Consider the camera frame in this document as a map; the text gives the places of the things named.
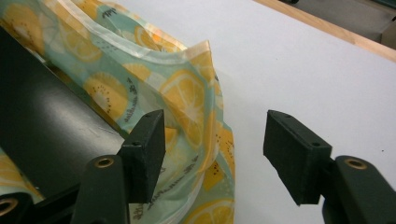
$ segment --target black plastic bracket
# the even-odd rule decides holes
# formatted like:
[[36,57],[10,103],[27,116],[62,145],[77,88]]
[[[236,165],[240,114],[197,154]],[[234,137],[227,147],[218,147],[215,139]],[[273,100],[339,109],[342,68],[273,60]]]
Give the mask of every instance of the black plastic bracket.
[[263,154],[298,204],[325,202],[327,224],[396,223],[396,192],[368,161],[332,147],[294,117],[270,110]]

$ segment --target screw hole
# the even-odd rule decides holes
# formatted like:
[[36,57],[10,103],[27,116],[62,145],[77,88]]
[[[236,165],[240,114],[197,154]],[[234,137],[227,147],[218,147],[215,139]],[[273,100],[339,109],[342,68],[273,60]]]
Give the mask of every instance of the screw hole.
[[18,200],[14,198],[6,198],[0,200],[0,217],[12,211],[18,204]]
[[114,163],[114,160],[111,158],[102,158],[101,160],[95,163],[95,166],[98,168],[106,168]]
[[358,161],[358,160],[354,160],[354,159],[347,159],[347,160],[345,160],[345,162],[348,166],[358,169],[358,170],[367,169],[367,165],[362,161]]

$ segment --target yellow lemon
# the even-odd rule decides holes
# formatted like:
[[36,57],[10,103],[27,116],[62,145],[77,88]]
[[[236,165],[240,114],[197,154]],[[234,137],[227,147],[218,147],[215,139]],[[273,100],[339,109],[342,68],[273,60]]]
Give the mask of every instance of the yellow lemon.
[[96,19],[97,8],[103,5],[102,2],[97,0],[72,0],[76,6],[84,11],[91,19]]
[[205,203],[193,211],[185,224],[228,224],[233,223],[233,201],[229,199]]
[[53,10],[59,19],[59,30],[66,48],[83,62],[94,62],[102,51],[90,40],[90,33],[59,2],[46,0],[45,5]]
[[178,45],[176,45],[176,44],[174,44],[174,43],[172,43],[170,41],[167,41],[164,37],[161,37],[160,35],[151,33],[151,38],[154,41],[154,43],[157,46],[159,46],[159,49],[163,49],[166,52],[178,52],[178,51],[181,51],[181,48]]
[[215,187],[224,178],[224,172],[219,167],[219,164],[214,161],[209,169],[205,172],[204,189],[210,190]]
[[10,4],[4,14],[4,20],[29,44],[27,47],[41,55],[44,54],[43,31],[32,9],[22,4]]
[[174,73],[160,93],[193,147],[202,144],[204,130],[204,84],[189,70]]
[[198,56],[190,59],[190,63],[199,71],[205,78],[209,86],[215,83],[215,69],[213,68],[212,55],[210,51],[206,51]]
[[94,62],[102,56],[102,51],[89,38],[83,38],[76,30],[62,21],[60,30],[67,49],[83,62]]
[[146,80],[151,74],[151,71],[141,63],[125,63],[122,66],[126,68],[129,73],[142,81]]
[[177,141],[177,129],[165,127],[165,150],[171,151]]
[[0,186],[23,186],[17,167],[6,155],[0,155]]
[[155,45],[154,41],[152,41],[149,34],[146,30],[141,26],[136,26],[134,28],[134,38],[136,40],[136,44],[146,47],[149,49],[159,50],[157,45]]
[[222,129],[221,136],[218,137],[219,150],[227,161],[233,178],[235,178],[235,161],[233,157],[233,133],[230,130]]
[[95,73],[84,83],[84,90],[113,119],[117,120],[128,105],[128,92],[113,76]]

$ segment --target black machine part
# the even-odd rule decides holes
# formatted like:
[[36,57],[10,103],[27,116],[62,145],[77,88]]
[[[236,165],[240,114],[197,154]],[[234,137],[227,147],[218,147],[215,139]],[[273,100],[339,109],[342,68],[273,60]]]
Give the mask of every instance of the black machine part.
[[[88,162],[73,188],[37,204],[27,193],[1,195],[0,223],[129,223],[129,203],[151,202],[165,155],[164,137],[163,111],[148,113],[118,155]],[[131,142],[139,147],[128,147]]]
[[298,204],[325,202],[327,224],[396,223],[396,192],[368,161],[332,147],[294,117],[269,110],[263,154]]
[[0,39],[0,147],[48,198],[124,139],[1,27]]

